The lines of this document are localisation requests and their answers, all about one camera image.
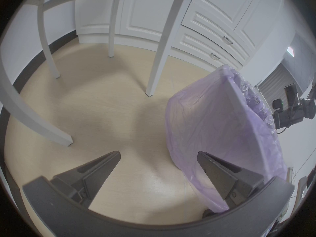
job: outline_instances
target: white chair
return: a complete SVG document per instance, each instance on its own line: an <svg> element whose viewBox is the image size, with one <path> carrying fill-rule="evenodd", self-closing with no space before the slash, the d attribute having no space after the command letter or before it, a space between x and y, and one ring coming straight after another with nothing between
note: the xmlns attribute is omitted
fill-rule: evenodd
<svg viewBox="0 0 316 237"><path fill-rule="evenodd" d="M45 27L44 27L44 11L49 10L59 4L69 2L72 0L27 0L26 4L33 4L38 7L37 23L39 30L39 38L42 44L43 52L45 54L50 72L54 78L60 77L60 73L54 63L52 54L47 42ZM169 12L166 24L164 26L158 49L156 52L154 64L150 73L146 94L152 96L157 87L162 69L167 60L172 42L180 27L184 14L190 4L191 0L174 0L171 10ZM111 11L111 20L109 28L109 57L114 55L114 30L116 15L118 10L119 0L113 0ZM20 122L31 128L33 131L46 137L49 140L55 141L62 145L69 146L73 143L70 135L54 127L52 124L43 120L36 112L34 112L19 96L4 70L2 61L0 59L0 101L4 107Z"/></svg>

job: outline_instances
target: drawer handle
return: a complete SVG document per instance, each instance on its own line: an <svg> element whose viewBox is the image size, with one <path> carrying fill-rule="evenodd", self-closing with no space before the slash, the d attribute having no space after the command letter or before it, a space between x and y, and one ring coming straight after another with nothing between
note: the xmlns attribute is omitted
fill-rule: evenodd
<svg viewBox="0 0 316 237"><path fill-rule="evenodd" d="M216 54L211 53L211 58L215 58L214 60L220 60L221 58L219 58Z"/></svg>
<svg viewBox="0 0 316 237"><path fill-rule="evenodd" d="M231 45L231 44L232 44L232 42L230 41L230 39L229 39L229 38L227 38L226 36L224 36L224 39L225 39L225 40L227 40L227 41L229 42L229 45Z"/></svg>

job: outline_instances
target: light wood floor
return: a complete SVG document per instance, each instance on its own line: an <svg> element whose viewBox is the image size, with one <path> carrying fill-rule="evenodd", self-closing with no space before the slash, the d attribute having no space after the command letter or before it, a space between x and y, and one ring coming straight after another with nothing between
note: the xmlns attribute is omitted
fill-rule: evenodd
<svg viewBox="0 0 316 237"><path fill-rule="evenodd" d="M105 181L90 209L134 223L176 224L201 218L201 204L166 148L164 114L168 99L209 72L169 57L156 93L147 97L155 52L105 44L79 44L75 39L54 53L61 73L50 75L44 62L21 92L43 118L69 133L74 143L51 142L10 117L5 161L21 188L43 175L77 167L119 150L121 161ZM52 236L22 192L35 225Z"/></svg>

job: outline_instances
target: black baseboard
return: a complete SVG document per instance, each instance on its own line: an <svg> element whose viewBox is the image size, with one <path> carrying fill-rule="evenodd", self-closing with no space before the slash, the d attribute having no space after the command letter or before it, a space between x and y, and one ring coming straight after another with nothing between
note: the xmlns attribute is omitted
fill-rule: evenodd
<svg viewBox="0 0 316 237"><path fill-rule="evenodd" d="M58 40L54 41L49 45L49 48L51 50L51 53L54 53L58 49L60 49L63 45L67 44L69 41L75 39L77 37L76 31L72 31L63 37L59 38ZM32 74L38 69L38 67L46 60L43 51L41 51L38 55L36 55L28 65L22 70L22 72L19 74L18 78L13 83L14 88L20 93L25 86L26 82L30 79ZM3 174L9 184L10 191L12 193L13 199L16 203L16 205L19 208L19 213L24 218L24 220L33 227L33 229L36 229L34 223L32 222L30 216L28 215L26 208L24 206L22 196L20 189L17 185L17 183L14 181L12 175L10 174L10 171L8 170L5 160L4 160L4 142L5 142L5 134L7 131L7 126L10 118L10 113L2 107L1 113L0 113L0 167L3 171Z"/></svg>

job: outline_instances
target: garbage bin liner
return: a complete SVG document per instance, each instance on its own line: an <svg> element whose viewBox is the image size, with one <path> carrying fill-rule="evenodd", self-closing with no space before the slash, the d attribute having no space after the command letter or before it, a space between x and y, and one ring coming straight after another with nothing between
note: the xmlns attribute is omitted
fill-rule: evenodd
<svg viewBox="0 0 316 237"><path fill-rule="evenodd" d="M228 209L197 162L199 151L258 172L267 183L286 179L272 113L240 73L223 65L171 97L166 108L170 156L214 212Z"/></svg>

